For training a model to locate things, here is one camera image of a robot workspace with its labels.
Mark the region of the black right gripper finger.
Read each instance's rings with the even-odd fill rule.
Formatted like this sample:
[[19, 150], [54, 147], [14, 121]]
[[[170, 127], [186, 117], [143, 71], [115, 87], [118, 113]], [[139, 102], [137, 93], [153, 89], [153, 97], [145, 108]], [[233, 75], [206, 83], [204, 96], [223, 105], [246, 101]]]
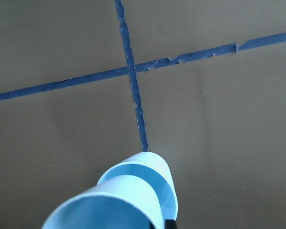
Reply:
[[164, 217], [164, 228], [165, 229], [177, 229], [177, 215], [165, 215]]

